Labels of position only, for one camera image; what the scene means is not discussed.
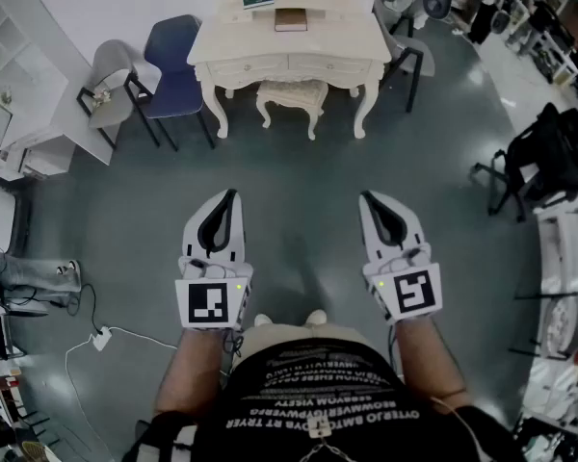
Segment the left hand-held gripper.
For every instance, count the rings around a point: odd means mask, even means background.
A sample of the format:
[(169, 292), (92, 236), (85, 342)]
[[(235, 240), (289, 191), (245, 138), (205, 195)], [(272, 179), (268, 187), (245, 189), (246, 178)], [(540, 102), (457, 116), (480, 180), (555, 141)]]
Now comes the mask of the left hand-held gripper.
[(245, 228), (235, 189), (219, 192), (199, 207), (185, 225), (182, 249), (182, 277), (175, 281), (182, 327), (241, 329), (253, 267), (238, 263), (245, 259)]

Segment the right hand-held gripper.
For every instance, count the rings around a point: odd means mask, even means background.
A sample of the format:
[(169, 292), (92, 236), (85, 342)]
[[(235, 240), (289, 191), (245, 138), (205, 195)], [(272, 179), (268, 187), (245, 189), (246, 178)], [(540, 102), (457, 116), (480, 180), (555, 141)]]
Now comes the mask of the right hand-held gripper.
[[(360, 194), (358, 209), (367, 259), (372, 262), (363, 267), (362, 275), (385, 321), (394, 324), (441, 310), (439, 264), (431, 261), (431, 246), (423, 244), (424, 232), (415, 213), (399, 200), (370, 190)], [(391, 258), (394, 250), (406, 249)]]

